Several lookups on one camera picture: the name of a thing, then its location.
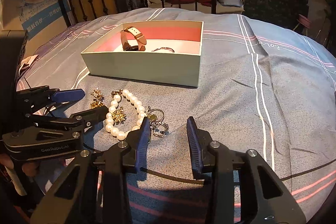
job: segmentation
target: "gray bedsheet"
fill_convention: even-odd
[[[86,75],[82,50],[117,24],[147,19],[204,21],[198,88]],[[128,89],[143,105],[164,110],[170,133],[152,138],[146,168],[171,177],[128,175],[134,223],[204,223],[210,185],[207,180],[193,181],[186,135],[191,115],[199,128],[230,149],[256,149],[283,178],[308,220],[336,180],[335,65],[336,59],[320,44],[269,23],[241,15],[145,8],[86,24],[40,58],[26,79],[32,87],[77,87],[86,92],[78,103],[55,110],[58,116],[88,109],[95,88],[105,94],[107,105],[111,91]],[[28,87],[24,80],[19,85]],[[137,116],[129,103],[121,105],[128,120],[119,129],[127,131]],[[115,144],[104,127],[100,123],[88,130],[85,143],[99,150]],[[42,163],[36,180],[43,189],[50,187],[61,167],[58,160]],[[239,188],[235,203],[238,221]]]

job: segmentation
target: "wall poster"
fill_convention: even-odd
[[[69,12],[68,1],[63,2]],[[28,30],[29,39],[62,16],[57,0],[21,0],[18,9],[20,22],[23,29]]]

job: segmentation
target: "person's hand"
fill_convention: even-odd
[[[13,161],[7,154],[0,154],[0,164],[4,165],[9,169],[14,168]],[[39,163],[28,162],[22,165],[22,171],[29,177],[34,177],[37,174]]]

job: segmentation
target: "open cardboard box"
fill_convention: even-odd
[[[137,28],[147,39],[144,52],[123,51],[120,31]],[[92,75],[198,86],[202,49],[202,21],[155,20],[122,23],[82,53]],[[131,46],[137,45],[127,33]],[[169,50],[152,50],[169,47]]]

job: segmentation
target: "gold brooch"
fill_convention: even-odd
[[[111,96],[112,96],[112,98],[113,98],[115,95],[117,95],[117,94],[119,94],[120,96],[122,96],[122,94],[123,94],[123,90],[115,90],[115,91],[112,91],[112,92],[111,92]]]
[[[102,102],[102,100],[104,99],[104,95],[103,93],[101,93],[99,88],[96,88],[93,92],[90,93],[90,95],[94,97],[93,102],[90,103],[91,109],[104,105],[104,103]]]
[[[116,110],[115,112],[112,113],[111,117],[114,122],[123,122],[126,121],[126,115],[124,113],[123,107],[120,107],[120,109]]]

